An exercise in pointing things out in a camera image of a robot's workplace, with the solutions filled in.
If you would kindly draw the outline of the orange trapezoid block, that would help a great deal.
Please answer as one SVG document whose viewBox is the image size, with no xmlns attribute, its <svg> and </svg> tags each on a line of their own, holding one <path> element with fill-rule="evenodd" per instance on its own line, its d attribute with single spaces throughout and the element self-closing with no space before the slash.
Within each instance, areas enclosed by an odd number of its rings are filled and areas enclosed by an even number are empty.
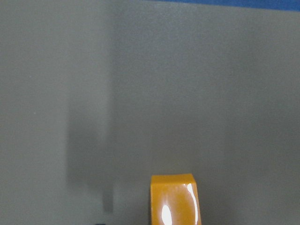
<svg viewBox="0 0 300 225">
<path fill-rule="evenodd" d="M 150 210 L 152 225 L 201 225 L 197 184 L 193 175 L 153 175 Z"/>
</svg>

